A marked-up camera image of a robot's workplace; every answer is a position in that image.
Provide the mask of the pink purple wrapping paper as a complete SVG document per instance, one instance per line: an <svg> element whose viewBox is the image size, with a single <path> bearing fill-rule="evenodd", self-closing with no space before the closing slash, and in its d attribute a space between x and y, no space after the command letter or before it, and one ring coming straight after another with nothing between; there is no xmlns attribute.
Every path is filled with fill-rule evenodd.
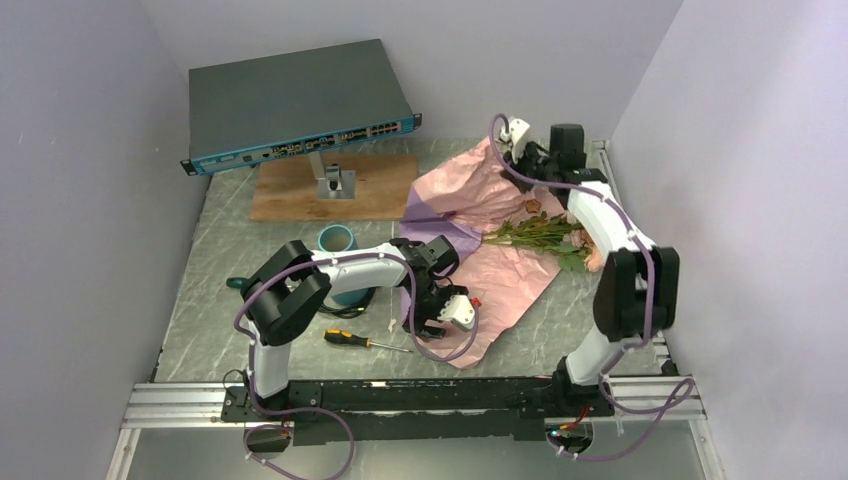
<svg viewBox="0 0 848 480"><path fill-rule="evenodd" d="M475 339L450 325L442 339L424 344L457 369L476 367L560 271L558 260L550 254L483 243L483 233L504 221L529 218L530 201L552 216L565 211L547 190L522 193L501 172L489 140L483 139L416 179L400 221L402 238L422 242L439 235L447 238L460 258L451 281L467 287L470 296L481 302Z"/></svg>

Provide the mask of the purple flower bouquet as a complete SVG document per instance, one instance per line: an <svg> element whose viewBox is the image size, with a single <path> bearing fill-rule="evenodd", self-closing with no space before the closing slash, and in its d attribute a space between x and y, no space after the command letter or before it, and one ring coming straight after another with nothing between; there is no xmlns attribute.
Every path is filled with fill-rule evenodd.
<svg viewBox="0 0 848 480"><path fill-rule="evenodd" d="M486 231L487 244L511 246L555 257L561 269L600 272L605 264L600 248L588 230L569 212L549 214L540 201L524 203L527 217L510 217L500 226Z"/></svg>

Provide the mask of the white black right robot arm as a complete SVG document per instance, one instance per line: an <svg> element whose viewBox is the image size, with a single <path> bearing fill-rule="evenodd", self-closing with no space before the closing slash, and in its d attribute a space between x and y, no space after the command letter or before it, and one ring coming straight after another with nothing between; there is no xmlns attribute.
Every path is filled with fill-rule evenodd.
<svg viewBox="0 0 848 480"><path fill-rule="evenodd" d="M594 325L566 356L568 377L550 391L555 409L574 415L589 402L587 385L673 324L680 257L643 234L615 199L603 171L588 166L582 126L557 124L550 134L549 146L542 147L532 141L526 121L510 118L494 137L507 148L506 177L521 189L547 188L601 255Z"/></svg>

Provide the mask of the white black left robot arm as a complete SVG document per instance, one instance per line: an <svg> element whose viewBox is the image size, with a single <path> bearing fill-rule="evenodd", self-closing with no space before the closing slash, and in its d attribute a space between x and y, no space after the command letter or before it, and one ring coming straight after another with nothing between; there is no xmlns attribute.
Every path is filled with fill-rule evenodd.
<svg viewBox="0 0 848 480"><path fill-rule="evenodd" d="M285 411L292 344L331 296L401 288L410 299L406 330L415 339L442 337L446 323L476 335L479 314L469 290L447 280L458 265L444 236L342 252L313 251L300 240L284 244L240 289L234 327L249 338L248 407L264 420Z"/></svg>

